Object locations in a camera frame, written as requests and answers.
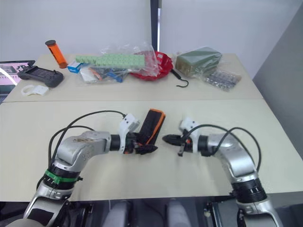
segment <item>beige table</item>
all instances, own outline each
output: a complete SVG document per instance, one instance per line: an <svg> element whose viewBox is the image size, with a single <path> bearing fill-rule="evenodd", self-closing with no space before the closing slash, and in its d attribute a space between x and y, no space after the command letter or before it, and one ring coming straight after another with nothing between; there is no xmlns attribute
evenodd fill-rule
<svg viewBox="0 0 303 227"><path fill-rule="evenodd" d="M141 121L150 108L163 110L167 117L156 142L159 149L144 156L111 152L92 158L81 173L84 181L76 184L74 201L227 195L231 186L218 160L193 154L180 158L176 147L161 140L163 135L179 133L178 124L186 116L200 123L248 129L262 148L260 178L266 191L302 191L302 160L237 57L225 54L224 59L229 62L227 69L242 75L242 81L228 93L198 80L190 80L188 88L178 88L175 85L180 81L172 75L157 82L128 77L122 84L83 86L76 74L60 70L64 82L44 97L21 96L22 87L39 83L20 82L0 105L0 201L29 201L47 166L50 137L76 117L104 109L132 113ZM37 65L57 69L48 55ZM115 134L120 120L107 113L80 123ZM72 129L67 136L82 132ZM257 161L249 136L237 135Z"/></svg>
<svg viewBox="0 0 303 227"><path fill-rule="evenodd" d="M67 55L67 59L73 60L74 55ZM29 84L42 84L34 80L22 80L5 99L4 102L25 101L107 101L107 100L203 100L203 99L246 99L262 98L258 89L250 79L246 70L239 62L235 54L224 54L223 68L242 75L242 80L230 92L214 89L197 79L189 79L187 88L179 88L176 85L184 85L173 74L158 81L142 81L133 76L128 76L121 84L106 84L89 86L83 83L79 75L71 73L68 69L60 69L52 55L41 56L35 65L58 70L65 76L64 81L52 88L44 97L22 96L21 89Z"/></svg>

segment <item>black hook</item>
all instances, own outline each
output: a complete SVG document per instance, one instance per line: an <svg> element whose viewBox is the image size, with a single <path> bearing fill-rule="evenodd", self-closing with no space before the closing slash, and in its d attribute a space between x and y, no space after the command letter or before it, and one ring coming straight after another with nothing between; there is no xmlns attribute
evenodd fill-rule
<svg viewBox="0 0 303 227"><path fill-rule="evenodd" d="M188 81L185 80L185 79L182 79L181 76L180 76L174 69L172 69L171 72L172 72L172 74L175 75L175 77L177 77L177 79L182 80L182 81L184 81L184 82L187 82L187 84L184 85L184 86L176 85L176 87L187 87L187 86L188 86Z"/></svg>

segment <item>white wall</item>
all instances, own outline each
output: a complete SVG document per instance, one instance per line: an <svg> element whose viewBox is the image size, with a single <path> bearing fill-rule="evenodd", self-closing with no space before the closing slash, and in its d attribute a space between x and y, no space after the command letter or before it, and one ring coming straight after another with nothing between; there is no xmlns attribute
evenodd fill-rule
<svg viewBox="0 0 303 227"><path fill-rule="evenodd" d="M254 77L302 0L163 0L160 50L236 53Z"/></svg>
<svg viewBox="0 0 303 227"><path fill-rule="evenodd" d="M0 61L36 60L55 39L63 53L151 43L149 0L0 0Z"/></svg>

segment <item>olive green package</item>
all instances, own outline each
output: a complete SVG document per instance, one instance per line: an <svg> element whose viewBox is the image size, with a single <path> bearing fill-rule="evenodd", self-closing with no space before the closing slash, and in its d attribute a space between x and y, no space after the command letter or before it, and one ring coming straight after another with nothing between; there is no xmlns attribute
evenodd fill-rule
<svg viewBox="0 0 303 227"><path fill-rule="evenodd" d="M222 54L210 47L181 54L177 57L176 69L188 77L201 78L216 70Z"/></svg>

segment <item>gray wall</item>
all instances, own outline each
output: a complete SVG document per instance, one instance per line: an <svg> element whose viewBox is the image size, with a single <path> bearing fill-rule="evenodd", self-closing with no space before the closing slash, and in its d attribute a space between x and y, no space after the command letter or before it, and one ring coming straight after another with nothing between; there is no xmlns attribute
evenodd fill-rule
<svg viewBox="0 0 303 227"><path fill-rule="evenodd" d="M303 5L254 82L303 158Z"/></svg>

